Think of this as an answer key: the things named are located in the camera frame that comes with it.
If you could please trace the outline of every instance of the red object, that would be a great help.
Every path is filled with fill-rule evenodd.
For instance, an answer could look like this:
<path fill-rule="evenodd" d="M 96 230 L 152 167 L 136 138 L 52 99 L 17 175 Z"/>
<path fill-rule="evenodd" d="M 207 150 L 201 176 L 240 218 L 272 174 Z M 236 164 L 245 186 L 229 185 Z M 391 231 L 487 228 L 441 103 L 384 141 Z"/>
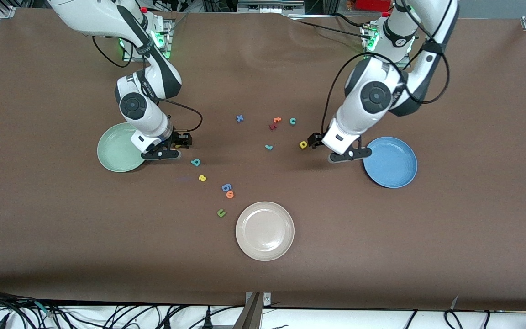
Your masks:
<path fill-rule="evenodd" d="M 390 0 L 357 0 L 355 7 L 362 11 L 386 12 L 391 7 Z"/>

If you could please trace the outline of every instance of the wire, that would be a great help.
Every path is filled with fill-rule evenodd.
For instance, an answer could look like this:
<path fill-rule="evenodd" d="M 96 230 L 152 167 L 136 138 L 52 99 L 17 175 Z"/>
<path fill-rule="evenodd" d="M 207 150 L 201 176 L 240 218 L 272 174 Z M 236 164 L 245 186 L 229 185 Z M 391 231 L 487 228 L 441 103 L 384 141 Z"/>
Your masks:
<path fill-rule="evenodd" d="M 411 322 L 413 321 L 413 318 L 415 318 L 415 315 L 417 314 L 417 309 L 413 310 L 413 314 L 409 317 L 409 321 L 407 321 L 407 324 L 405 325 L 405 329 L 409 329 L 409 326 L 411 325 Z"/>
<path fill-rule="evenodd" d="M 215 315 L 217 313 L 220 313 L 220 312 L 223 312 L 223 311 L 226 311 L 226 310 L 230 310 L 231 308 L 242 308 L 242 307 L 244 307 L 244 305 L 228 306 L 227 308 L 221 308 L 220 310 L 217 310 L 217 311 L 214 311 L 214 312 L 210 313 L 209 316 L 201 318 L 196 323 L 194 323 L 193 325 L 188 327 L 188 329 L 192 329 L 193 327 L 199 325 L 202 321 L 206 320 L 207 317 L 211 317 L 211 316 L 213 316 L 213 315 Z"/>
<path fill-rule="evenodd" d="M 488 321 L 490 320 L 490 311 L 484 311 L 486 313 L 486 320 L 484 320 L 484 325 L 482 325 L 482 329 L 486 329 L 486 326 L 488 325 Z"/>
<path fill-rule="evenodd" d="M 448 327 L 450 327 L 451 329 L 456 329 L 453 325 L 449 323 L 449 320 L 447 319 L 448 314 L 453 315 L 453 318 L 456 319 L 456 322 L 458 323 L 460 329 L 464 329 L 462 327 L 462 323 L 460 323 L 460 320 L 458 319 L 458 316 L 456 315 L 456 313 L 453 312 L 453 310 L 447 310 L 446 312 L 444 312 L 444 320 L 446 321 Z"/>
<path fill-rule="evenodd" d="M 153 0 L 153 3 L 154 3 L 154 6 L 155 5 L 159 5 L 159 6 L 161 6 L 161 8 L 163 8 L 163 9 L 169 11 L 169 12 L 172 11 L 172 9 L 167 8 L 164 4 L 161 4 L 161 3 L 157 2 L 157 0 Z"/>
<path fill-rule="evenodd" d="M 311 27 L 319 27 L 320 29 L 326 29 L 326 30 L 330 30 L 330 31 L 334 31 L 334 32 L 344 33 L 345 35 L 353 35 L 353 36 L 357 36 L 357 37 L 360 37 L 360 38 L 363 38 L 363 39 L 371 39 L 371 37 L 367 36 L 367 35 L 360 35 L 360 34 L 357 34 L 357 33 L 337 30 L 337 29 L 333 29 L 332 27 L 323 27 L 322 25 L 308 23 L 307 21 L 299 21 L 299 22 L 302 23 L 302 24 L 305 24 L 305 25 L 310 25 Z"/>
<path fill-rule="evenodd" d="M 339 12 L 331 13 L 330 16 L 338 16 L 344 19 L 346 23 L 352 25 L 353 27 L 363 27 L 363 25 L 370 23 L 370 21 L 368 21 L 367 23 L 355 23 L 354 21 L 351 21 L 350 19 L 348 19 L 348 17 L 344 16 L 343 14 Z"/>
<path fill-rule="evenodd" d="M 145 79 L 145 77 L 146 77 L 146 58 L 145 58 L 145 56 L 143 56 L 143 55 L 142 55 L 142 61 L 143 61 L 142 77 L 143 77 L 143 79 Z M 147 93 L 146 93 L 146 91 L 144 90 L 144 88 L 142 88 L 142 93 L 143 93 L 146 97 L 150 98 L 150 100 L 152 100 L 152 97 L 150 97 L 149 95 L 147 95 Z M 175 105 L 175 106 L 179 106 L 179 107 L 181 107 L 181 108 L 185 108 L 186 110 L 190 110 L 190 111 L 192 111 L 192 112 L 198 114 L 198 116 L 200 117 L 200 121 L 198 122 L 198 125 L 196 125 L 196 127 L 193 127 L 192 129 L 176 130 L 176 132 L 178 132 L 178 133 L 189 133 L 189 132 L 191 132 L 191 131 L 195 131 L 196 129 L 200 128 L 200 126 L 202 125 L 202 121 L 203 121 L 204 117 L 202 116 L 202 113 L 200 113 L 200 112 L 197 111 L 197 110 L 194 110 L 194 108 L 191 108 L 190 106 L 185 106 L 184 104 L 180 104 L 180 103 L 178 103 L 178 102 L 174 102 L 174 101 L 167 100 L 167 99 L 165 99 L 165 98 L 158 98 L 158 97 L 155 97 L 155 99 L 152 100 L 152 101 L 156 101 L 156 100 L 158 100 L 158 101 L 163 101 L 163 102 L 167 102 L 167 103 L 173 104 L 173 105 Z M 175 312 L 178 312 L 178 310 L 180 310 L 180 308 L 177 308 L 177 309 L 174 311 L 173 314 L 175 314 Z"/>
<path fill-rule="evenodd" d="M 111 60 L 111 58 L 109 58 L 107 55 L 105 55 L 105 53 L 99 48 L 99 45 L 96 44 L 95 36 L 92 36 L 92 43 L 95 44 L 96 50 L 98 50 L 100 52 L 100 54 L 102 54 L 103 57 L 106 58 L 109 62 L 113 63 L 113 65 L 115 65 L 117 67 L 121 67 L 121 68 L 129 66 L 129 64 L 131 64 L 131 59 L 133 58 L 133 43 L 131 43 L 129 40 L 127 40 L 127 42 L 129 42 L 131 44 L 131 53 L 129 54 L 129 60 L 127 60 L 127 64 L 119 65 L 119 64 L 113 62 L 113 60 Z"/>
<path fill-rule="evenodd" d="M 127 323 L 125 323 L 125 325 L 123 326 L 123 329 L 126 329 L 127 327 L 129 327 L 129 323 L 133 322 L 133 320 L 137 319 L 137 317 L 139 317 L 140 315 L 142 315 L 143 313 L 153 309 L 153 308 L 157 308 L 157 305 L 154 305 L 154 306 L 150 306 L 148 308 L 146 308 L 145 310 L 142 310 L 140 313 L 138 313 L 138 315 L 132 317 L 131 319 L 129 319 L 129 321 L 127 321 Z"/>
<path fill-rule="evenodd" d="M 407 7 L 407 3 L 405 2 L 405 0 L 401 0 L 401 3 L 403 4 L 404 7 Z M 447 7 L 446 7 L 446 11 L 444 13 L 444 16 L 442 17 L 442 20 L 440 21 L 440 24 L 436 28 L 436 33 L 440 29 L 440 27 L 442 25 L 442 22 L 444 21 L 444 18 L 446 17 L 447 11 L 449 11 L 449 8 L 450 8 L 451 5 L 452 5 L 452 0 L 449 0 L 449 2 L 447 3 Z M 434 43 L 439 45 L 439 43 L 434 39 L 434 36 L 431 35 L 430 32 L 426 31 L 426 29 L 423 27 L 423 25 L 421 25 L 421 23 L 419 23 L 419 21 L 413 16 L 411 11 L 407 11 L 407 15 L 409 15 L 411 20 L 417 25 L 417 27 L 419 27 L 420 30 L 423 31 L 423 33 L 426 34 L 426 36 L 432 42 L 434 42 Z M 413 94 L 411 92 L 409 92 L 409 89 L 407 87 L 405 87 L 405 89 L 407 90 L 407 93 L 409 94 L 409 97 L 414 102 L 417 102 L 418 104 L 431 104 L 431 103 L 439 100 L 441 98 L 441 96 L 443 96 L 445 94 L 445 92 L 447 90 L 447 87 L 449 86 L 449 79 L 450 79 L 449 62 L 447 62 L 447 58 L 446 58 L 444 53 L 441 53 L 440 56 L 444 60 L 444 64 L 445 64 L 445 68 L 446 68 L 446 81 L 445 81 L 445 84 L 444 84 L 444 88 L 442 88 L 442 91 L 440 91 L 440 93 L 436 97 L 434 97 L 433 99 L 431 99 L 429 101 L 421 101 L 421 100 L 418 100 L 415 96 L 413 96 Z"/>
<path fill-rule="evenodd" d="M 310 7 L 310 10 L 308 10 L 305 14 L 309 14 L 311 9 L 313 9 L 318 4 L 318 2 L 320 2 L 320 0 L 316 0 L 316 2 L 314 2 L 314 4 Z"/>

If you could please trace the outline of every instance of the beige plate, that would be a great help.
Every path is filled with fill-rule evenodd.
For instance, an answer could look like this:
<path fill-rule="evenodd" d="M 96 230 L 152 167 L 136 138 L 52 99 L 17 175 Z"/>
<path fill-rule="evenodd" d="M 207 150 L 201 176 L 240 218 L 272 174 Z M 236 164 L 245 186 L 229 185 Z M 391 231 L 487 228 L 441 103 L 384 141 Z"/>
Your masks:
<path fill-rule="evenodd" d="M 264 262 L 277 260 L 294 241 L 294 221 L 279 204 L 257 202 L 238 217 L 235 234 L 247 256 Z"/>

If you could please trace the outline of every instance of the table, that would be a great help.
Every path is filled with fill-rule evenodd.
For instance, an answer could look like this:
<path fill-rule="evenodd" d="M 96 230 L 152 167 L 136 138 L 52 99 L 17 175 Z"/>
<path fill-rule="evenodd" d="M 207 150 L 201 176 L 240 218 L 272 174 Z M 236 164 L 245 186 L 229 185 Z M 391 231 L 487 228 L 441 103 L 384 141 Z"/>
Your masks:
<path fill-rule="evenodd" d="M 240 304 L 244 292 L 266 290 L 282 306 L 436 309 L 459 294 L 458 308 L 526 309 L 519 21 L 459 19 L 447 94 L 413 115 L 388 114 L 364 135 L 415 151 L 417 177 L 398 190 L 375 185 L 360 162 L 331 165 L 326 149 L 298 147 L 319 130 L 335 73 L 360 50 L 353 37 L 275 14 L 192 13 L 176 32 L 171 62 L 184 85 L 175 100 L 204 123 L 181 160 L 117 174 L 99 164 L 96 142 L 123 121 L 115 81 L 140 65 L 113 67 L 48 9 L 2 21 L 0 290 L 200 304 Z M 115 40 L 101 46 L 117 57 Z M 441 66 L 428 98 L 444 74 Z M 161 107 L 179 128 L 197 122 Z M 271 132 L 275 117 L 297 124 Z M 272 262 L 251 260 L 234 237 L 240 212 L 261 200 L 282 204 L 296 228 Z"/>

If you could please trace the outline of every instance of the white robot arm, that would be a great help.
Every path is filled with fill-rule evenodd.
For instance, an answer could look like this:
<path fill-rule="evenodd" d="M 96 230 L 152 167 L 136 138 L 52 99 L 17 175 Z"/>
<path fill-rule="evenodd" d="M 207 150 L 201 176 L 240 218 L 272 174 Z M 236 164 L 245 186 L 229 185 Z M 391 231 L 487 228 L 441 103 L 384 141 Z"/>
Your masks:
<path fill-rule="evenodd" d="M 131 42 L 146 58 L 150 67 L 121 77 L 115 86 L 115 100 L 126 121 L 136 129 L 131 141 L 142 153 L 142 158 L 176 159 L 177 150 L 169 151 L 172 143 L 188 147 L 189 134 L 175 135 L 168 117 L 154 103 L 176 96 L 182 79 L 175 67 L 163 56 L 148 34 L 152 15 L 140 11 L 134 0 L 48 0 L 54 11 L 71 29 L 85 35 L 120 37 Z M 151 158 L 148 152 L 155 146 L 168 143 L 165 152 Z"/>
<path fill-rule="evenodd" d="M 325 144 L 334 151 L 330 155 L 331 162 L 362 159 L 370 155 L 370 150 L 361 152 L 352 148 L 351 144 L 370 127 L 376 124 L 387 111 L 403 116 L 414 113 L 421 105 L 413 100 L 422 101 L 432 75 L 440 61 L 443 46 L 447 43 L 452 33 L 453 26 L 458 17 L 457 0 L 406 0 L 413 8 L 404 6 L 405 0 L 396 0 L 395 8 L 389 19 L 395 21 L 395 35 L 384 36 L 384 44 L 391 47 L 394 44 L 403 48 L 406 42 L 397 42 L 399 37 L 409 40 L 413 37 L 417 25 L 408 12 L 416 17 L 420 15 L 424 29 L 434 34 L 434 40 L 427 38 L 417 57 L 415 68 L 411 73 L 402 71 L 403 78 L 393 65 L 380 59 L 370 57 L 361 60 L 353 69 L 345 84 L 346 99 L 338 108 L 336 115 L 330 121 L 328 131 L 319 136 L 313 134 L 309 144 L 315 148 Z M 405 54 L 405 50 L 389 52 L 389 54 Z"/>

